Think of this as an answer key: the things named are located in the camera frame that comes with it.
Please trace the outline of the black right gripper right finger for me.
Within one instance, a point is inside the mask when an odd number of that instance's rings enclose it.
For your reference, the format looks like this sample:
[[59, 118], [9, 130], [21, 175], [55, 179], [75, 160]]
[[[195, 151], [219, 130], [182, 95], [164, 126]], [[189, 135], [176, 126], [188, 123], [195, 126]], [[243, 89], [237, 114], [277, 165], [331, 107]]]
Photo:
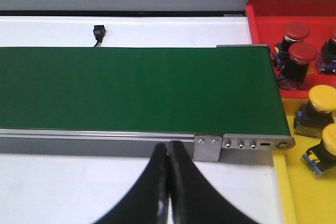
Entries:
[[184, 144], [169, 144], [169, 188], [174, 223], [256, 223], [203, 176]]

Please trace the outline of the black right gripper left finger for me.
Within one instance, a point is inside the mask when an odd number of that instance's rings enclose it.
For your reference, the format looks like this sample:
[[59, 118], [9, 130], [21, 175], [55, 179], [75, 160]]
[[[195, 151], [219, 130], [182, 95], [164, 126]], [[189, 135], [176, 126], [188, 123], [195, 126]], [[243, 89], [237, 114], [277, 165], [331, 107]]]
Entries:
[[157, 144], [138, 180], [96, 223], [167, 223], [168, 209], [167, 148]]

